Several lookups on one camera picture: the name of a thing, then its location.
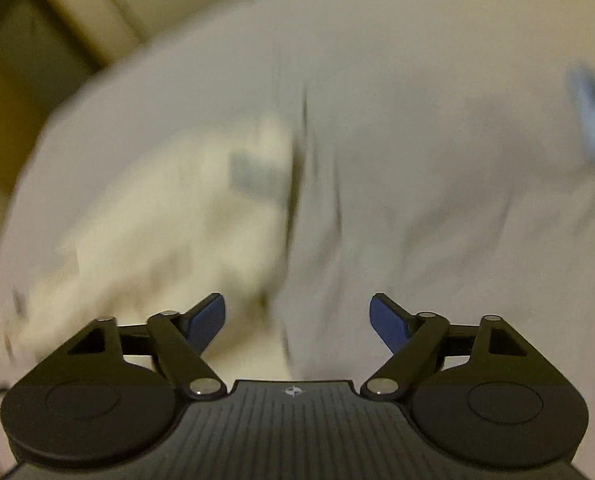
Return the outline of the grey bed sheet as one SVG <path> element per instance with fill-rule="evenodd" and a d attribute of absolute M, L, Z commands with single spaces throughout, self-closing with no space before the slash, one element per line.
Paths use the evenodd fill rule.
<path fill-rule="evenodd" d="M 385 292 L 457 323 L 496 313 L 589 406 L 595 479 L 595 164 L 569 73 L 595 72 L 595 0 L 230 0 L 91 79 L 54 112 L 0 237 L 0 336 L 56 248 L 177 133 L 271 114 L 293 136 L 285 264 L 262 316 L 296 379 L 363 382 L 389 355 Z M 0 382 L 35 363 L 0 348 Z"/>

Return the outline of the cream knit striped sweater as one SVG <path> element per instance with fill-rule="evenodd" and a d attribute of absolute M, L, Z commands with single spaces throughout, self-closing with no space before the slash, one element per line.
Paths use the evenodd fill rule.
<path fill-rule="evenodd" d="M 94 318 L 139 324 L 211 292 L 243 330 L 285 264 L 293 136 L 271 114 L 177 133 L 140 158 L 58 243 L 0 336 L 35 363 Z"/>

